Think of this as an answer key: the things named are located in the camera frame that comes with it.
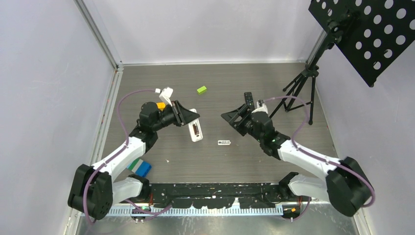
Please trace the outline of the white remote control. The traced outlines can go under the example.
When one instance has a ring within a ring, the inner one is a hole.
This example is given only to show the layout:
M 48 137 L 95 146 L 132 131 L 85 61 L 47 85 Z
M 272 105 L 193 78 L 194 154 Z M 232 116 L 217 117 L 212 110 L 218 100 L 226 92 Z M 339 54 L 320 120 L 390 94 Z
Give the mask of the white remote control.
M 198 142 L 203 139 L 203 133 L 198 118 L 196 118 L 194 121 L 188 124 L 188 129 L 190 133 L 190 138 L 193 142 Z

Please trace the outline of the white battery cover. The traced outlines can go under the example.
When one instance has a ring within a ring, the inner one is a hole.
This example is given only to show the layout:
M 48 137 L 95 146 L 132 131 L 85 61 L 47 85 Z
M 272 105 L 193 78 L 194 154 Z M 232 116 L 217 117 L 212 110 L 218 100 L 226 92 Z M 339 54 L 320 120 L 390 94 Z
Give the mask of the white battery cover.
M 231 145 L 231 141 L 230 140 L 218 140 L 217 144 L 218 145 Z

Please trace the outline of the black remote control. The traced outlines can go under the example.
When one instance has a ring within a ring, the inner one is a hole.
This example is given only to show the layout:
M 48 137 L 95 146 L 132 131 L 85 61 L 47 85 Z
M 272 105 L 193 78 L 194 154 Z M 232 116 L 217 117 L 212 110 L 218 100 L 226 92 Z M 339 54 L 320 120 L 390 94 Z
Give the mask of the black remote control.
M 248 106 L 248 108 L 253 111 L 255 109 L 254 106 L 254 99 L 253 99 L 253 95 L 251 92 L 245 92 L 244 93 L 244 99 L 245 99 L 245 103 Z

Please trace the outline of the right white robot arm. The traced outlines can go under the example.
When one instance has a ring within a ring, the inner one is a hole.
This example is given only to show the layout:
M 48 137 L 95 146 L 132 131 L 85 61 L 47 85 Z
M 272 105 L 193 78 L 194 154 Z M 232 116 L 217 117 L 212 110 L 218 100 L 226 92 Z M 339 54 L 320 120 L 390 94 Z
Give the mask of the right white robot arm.
M 258 141 L 266 155 L 313 174 L 313 177 L 300 174 L 287 177 L 286 183 L 279 188 L 282 199 L 292 201 L 297 196 L 316 198 L 329 202 L 348 217 L 374 202 L 374 188 L 355 159 L 332 158 L 298 144 L 275 129 L 265 105 L 252 111 L 243 104 L 236 110 L 221 114 L 221 118 L 240 135 L 248 134 Z

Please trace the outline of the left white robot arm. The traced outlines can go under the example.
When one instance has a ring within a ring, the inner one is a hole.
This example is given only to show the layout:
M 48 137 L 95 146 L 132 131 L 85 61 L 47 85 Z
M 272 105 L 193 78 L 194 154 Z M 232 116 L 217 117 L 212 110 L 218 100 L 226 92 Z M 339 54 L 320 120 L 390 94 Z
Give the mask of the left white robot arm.
M 169 126 L 185 126 L 200 115 L 172 101 L 164 110 L 155 102 L 144 103 L 137 125 L 126 141 L 106 158 L 93 165 L 80 165 L 68 197 L 68 206 L 96 220 L 103 219 L 114 204 L 134 198 L 143 203 L 149 199 L 149 181 L 135 174 L 122 181 L 117 177 L 132 163 L 138 162 L 156 143 L 158 131 Z

